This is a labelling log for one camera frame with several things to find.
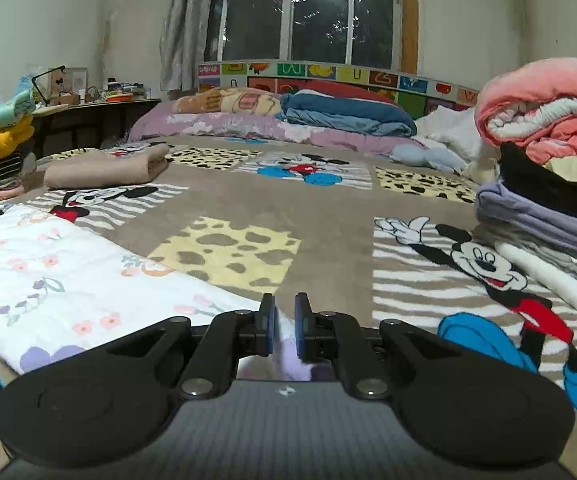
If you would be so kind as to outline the white floral purple-trim garment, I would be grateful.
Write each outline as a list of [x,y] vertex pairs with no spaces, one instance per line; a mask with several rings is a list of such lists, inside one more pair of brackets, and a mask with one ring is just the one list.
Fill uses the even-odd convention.
[[0,359],[18,374],[173,316],[198,326],[258,307],[52,214],[0,215]]

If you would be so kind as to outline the Mickey Mouse patterned bed blanket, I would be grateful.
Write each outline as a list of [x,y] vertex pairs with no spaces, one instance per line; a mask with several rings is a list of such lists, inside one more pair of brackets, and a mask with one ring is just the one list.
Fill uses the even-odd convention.
[[[0,203],[261,303],[271,356],[183,400],[173,316],[18,374],[0,359],[0,479],[577,479],[577,310],[476,240],[466,182],[279,142],[174,136],[143,184]],[[295,296],[372,336],[389,397],[349,396],[296,347]]]

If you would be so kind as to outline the lavender folded garment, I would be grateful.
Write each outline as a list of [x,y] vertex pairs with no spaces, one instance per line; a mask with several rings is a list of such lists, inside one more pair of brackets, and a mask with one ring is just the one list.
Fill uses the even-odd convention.
[[479,221],[500,221],[540,240],[577,251],[577,218],[528,200],[500,182],[482,185],[475,197]]

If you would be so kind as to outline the blue folded blanket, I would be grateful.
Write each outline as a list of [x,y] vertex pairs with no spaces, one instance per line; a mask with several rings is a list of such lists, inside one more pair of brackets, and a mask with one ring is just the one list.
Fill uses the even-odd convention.
[[290,124],[330,128],[367,136],[412,138],[417,128],[412,117],[395,104],[357,98],[335,98],[301,90],[285,93],[275,117]]

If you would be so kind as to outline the white fluffy blanket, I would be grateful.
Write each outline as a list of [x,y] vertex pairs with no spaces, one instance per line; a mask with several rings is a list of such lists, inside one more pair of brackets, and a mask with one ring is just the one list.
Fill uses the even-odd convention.
[[415,125],[421,138],[442,144],[465,162],[463,177],[485,184],[497,179],[500,151],[480,135],[474,111],[474,107],[458,112],[438,106],[416,119]]

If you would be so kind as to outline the pink purple floral sheet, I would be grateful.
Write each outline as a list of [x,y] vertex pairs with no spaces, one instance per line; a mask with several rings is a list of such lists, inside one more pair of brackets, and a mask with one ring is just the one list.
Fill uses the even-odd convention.
[[275,117],[231,113],[177,114],[172,111],[171,102],[159,103],[140,117],[128,133],[128,141],[138,142],[176,134],[274,140],[384,156],[399,145],[426,150],[424,144],[414,139],[294,125]]

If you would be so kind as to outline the orange cartoon pillow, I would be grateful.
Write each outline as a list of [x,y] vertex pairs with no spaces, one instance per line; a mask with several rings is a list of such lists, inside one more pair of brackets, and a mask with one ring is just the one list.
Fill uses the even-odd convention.
[[194,96],[182,96],[172,105],[174,113],[230,113],[275,116],[282,112],[280,97],[272,92],[253,88],[218,87]]

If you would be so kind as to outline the white grey folded garments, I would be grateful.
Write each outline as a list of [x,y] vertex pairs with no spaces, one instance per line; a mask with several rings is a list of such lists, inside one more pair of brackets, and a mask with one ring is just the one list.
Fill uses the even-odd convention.
[[577,310],[575,250],[566,254],[561,248],[502,222],[479,223],[473,236]]

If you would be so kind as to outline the colourful alphabet headboard panel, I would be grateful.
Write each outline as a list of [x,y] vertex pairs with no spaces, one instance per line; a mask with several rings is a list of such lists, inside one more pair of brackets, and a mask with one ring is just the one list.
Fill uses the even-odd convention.
[[415,119],[439,106],[458,112],[466,110],[476,105],[479,95],[477,90],[462,84],[377,68],[314,62],[203,62],[196,75],[202,91],[248,87],[284,94],[331,84],[345,90],[359,88],[399,105]]

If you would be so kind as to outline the dark wooden desk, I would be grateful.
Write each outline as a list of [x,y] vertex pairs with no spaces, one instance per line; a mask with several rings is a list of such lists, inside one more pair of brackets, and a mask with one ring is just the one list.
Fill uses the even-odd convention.
[[108,139],[123,139],[159,99],[53,105],[34,112],[32,147],[37,158],[62,148],[100,148]]

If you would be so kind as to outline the black folded garment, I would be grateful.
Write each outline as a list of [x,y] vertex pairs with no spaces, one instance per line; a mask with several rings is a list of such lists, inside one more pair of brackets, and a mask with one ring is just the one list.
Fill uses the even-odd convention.
[[570,182],[533,162],[512,142],[500,148],[500,176],[505,188],[550,208],[577,218],[577,182]]

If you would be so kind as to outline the desk clutter boxes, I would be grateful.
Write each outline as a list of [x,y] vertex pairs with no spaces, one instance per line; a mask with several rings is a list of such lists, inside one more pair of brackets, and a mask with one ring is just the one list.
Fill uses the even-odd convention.
[[152,92],[140,82],[114,78],[92,84],[85,67],[54,66],[28,75],[36,102],[41,106],[112,104],[151,99]]

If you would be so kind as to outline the pink white folded quilt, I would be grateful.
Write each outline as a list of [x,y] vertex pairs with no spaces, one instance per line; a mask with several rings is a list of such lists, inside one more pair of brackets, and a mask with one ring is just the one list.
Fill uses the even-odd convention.
[[577,58],[545,58],[495,77],[474,117],[486,141],[515,144],[539,165],[577,156]]

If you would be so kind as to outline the grey curtain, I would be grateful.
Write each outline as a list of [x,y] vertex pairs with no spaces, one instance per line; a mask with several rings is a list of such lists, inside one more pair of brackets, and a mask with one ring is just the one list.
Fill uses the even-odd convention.
[[160,89],[188,91],[204,60],[212,0],[171,0],[159,42]]

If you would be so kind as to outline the window with white frame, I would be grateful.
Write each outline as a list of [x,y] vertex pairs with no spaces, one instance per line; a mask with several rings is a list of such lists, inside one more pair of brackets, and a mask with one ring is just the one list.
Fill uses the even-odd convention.
[[211,0],[204,58],[415,73],[418,12],[419,0]]

